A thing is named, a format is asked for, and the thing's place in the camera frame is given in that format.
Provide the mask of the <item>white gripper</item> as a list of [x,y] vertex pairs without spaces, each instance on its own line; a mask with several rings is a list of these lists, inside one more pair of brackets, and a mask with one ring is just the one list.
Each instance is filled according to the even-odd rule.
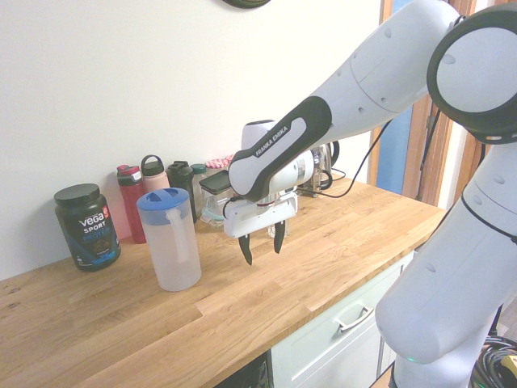
[[298,196],[287,193],[272,205],[259,206],[248,200],[231,202],[225,208],[224,232],[231,238],[238,238],[239,247],[246,262],[251,266],[253,256],[250,249],[250,233],[274,225],[274,251],[279,254],[287,230],[287,219],[298,210]]

